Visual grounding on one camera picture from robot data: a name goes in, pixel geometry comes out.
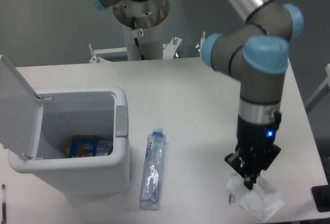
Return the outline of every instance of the crumpled tissue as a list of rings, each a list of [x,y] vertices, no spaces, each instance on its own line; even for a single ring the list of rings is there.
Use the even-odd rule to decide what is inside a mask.
[[[262,176],[257,178],[253,189],[248,190],[244,186],[244,179],[234,172],[226,189],[229,193],[228,205],[235,202],[262,222],[267,221],[285,204],[281,192]]]

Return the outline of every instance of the metal bracket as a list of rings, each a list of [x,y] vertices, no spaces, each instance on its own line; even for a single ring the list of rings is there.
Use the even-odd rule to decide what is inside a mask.
[[[319,85],[305,102],[306,113],[309,113],[330,91],[330,64],[325,67],[327,78]]]
[[[173,37],[173,39],[168,44],[163,44],[163,59],[173,59],[176,53],[177,48],[181,44],[182,39],[179,37]],[[103,58],[109,57],[121,57],[127,56],[127,49],[125,47],[118,47],[115,49],[105,49],[105,50],[94,50],[92,44],[89,44],[89,49],[92,55],[92,58],[89,60],[90,63],[100,63],[108,60]]]

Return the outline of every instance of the screw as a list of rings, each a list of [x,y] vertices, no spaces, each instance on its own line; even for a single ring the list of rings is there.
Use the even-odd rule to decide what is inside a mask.
[[[176,45],[176,42],[178,41],[179,39],[177,37],[173,37],[173,44]]]
[[[91,51],[91,55],[92,55],[94,53],[94,50],[92,48],[92,44],[91,43],[89,44],[89,50]]]

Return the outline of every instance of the white trash can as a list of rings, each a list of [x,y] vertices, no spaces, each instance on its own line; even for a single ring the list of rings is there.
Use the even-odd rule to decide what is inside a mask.
[[[42,89],[38,94],[0,56],[0,143],[9,165],[67,195],[114,194],[129,188],[128,108],[119,87]],[[108,156],[66,158],[72,136],[113,140]]]

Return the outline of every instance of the plastic water bottle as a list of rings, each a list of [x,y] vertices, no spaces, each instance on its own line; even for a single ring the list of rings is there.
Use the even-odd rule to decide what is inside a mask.
[[[143,166],[140,191],[140,207],[143,209],[157,209],[164,168],[165,147],[166,136],[163,134],[163,129],[154,128],[152,134],[148,135]]]

